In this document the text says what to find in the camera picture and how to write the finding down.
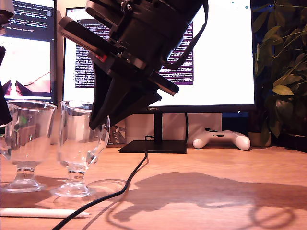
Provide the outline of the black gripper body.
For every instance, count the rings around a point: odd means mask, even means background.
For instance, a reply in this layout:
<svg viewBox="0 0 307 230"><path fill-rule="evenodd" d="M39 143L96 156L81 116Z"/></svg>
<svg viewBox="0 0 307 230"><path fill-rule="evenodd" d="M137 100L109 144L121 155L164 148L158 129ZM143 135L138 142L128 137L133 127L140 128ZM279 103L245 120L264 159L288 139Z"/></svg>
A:
<svg viewBox="0 0 307 230"><path fill-rule="evenodd" d="M179 87L159 75L154 69L156 53L149 33L142 28L128 30L128 41L114 43L107 41L68 16L60 22L61 34L89 50L89 58L106 74L115 72L120 82L130 82L143 90L156 87L175 95Z"/></svg>

